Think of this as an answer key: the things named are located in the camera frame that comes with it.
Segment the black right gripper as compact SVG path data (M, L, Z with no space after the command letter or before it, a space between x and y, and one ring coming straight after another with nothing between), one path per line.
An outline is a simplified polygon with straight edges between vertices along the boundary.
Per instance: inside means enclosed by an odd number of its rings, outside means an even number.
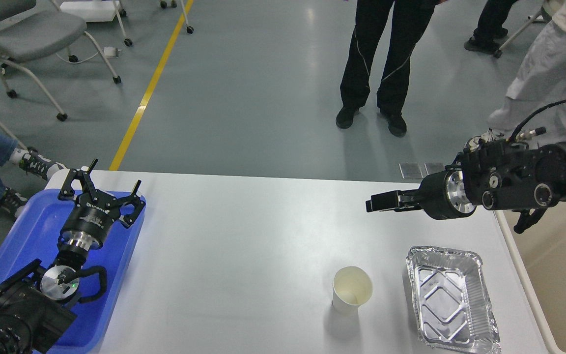
M386 191L371 195L370 200L366 200L367 212L422 209L435 220L461 219L472 215L476 206L467 199L463 171L440 171L427 175L418 190Z

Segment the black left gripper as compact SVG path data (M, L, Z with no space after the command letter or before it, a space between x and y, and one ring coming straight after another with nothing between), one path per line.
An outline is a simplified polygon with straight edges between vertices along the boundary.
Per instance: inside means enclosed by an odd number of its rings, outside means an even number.
M86 170L69 170L63 182L57 198L76 200L76 205L60 230L60 243L72 244L73 239L87 237L85 243L88 247L103 247L116 219L119 218L123 227L128 229L135 224L146 206L146 202L137 194L141 180L135 183L129 195L117 199L115 195L108 193L99 197L99 191L90 178L97 161L98 159L93 159ZM74 181L78 181L81 186L79 195L74 192ZM120 208L123 206L132 206L132 213L121 214Z

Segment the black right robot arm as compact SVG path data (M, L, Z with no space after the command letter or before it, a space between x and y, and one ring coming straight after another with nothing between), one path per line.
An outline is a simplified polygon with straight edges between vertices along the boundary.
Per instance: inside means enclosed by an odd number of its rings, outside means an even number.
M477 206L520 213L523 233L550 207L566 202L566 142L530 149L528 140L545 128L523 131L524 119L505 139L464 148L443 171L427 175L417 190L372 195L366 210L423 210L436 220L461 219Z

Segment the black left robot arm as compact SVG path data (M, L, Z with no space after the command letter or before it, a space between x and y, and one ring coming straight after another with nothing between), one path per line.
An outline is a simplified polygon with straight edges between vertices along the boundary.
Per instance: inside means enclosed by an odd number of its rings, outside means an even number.
M99 341L143 226L138 194L70 170L34 195L0 249L0 354L85 354Z

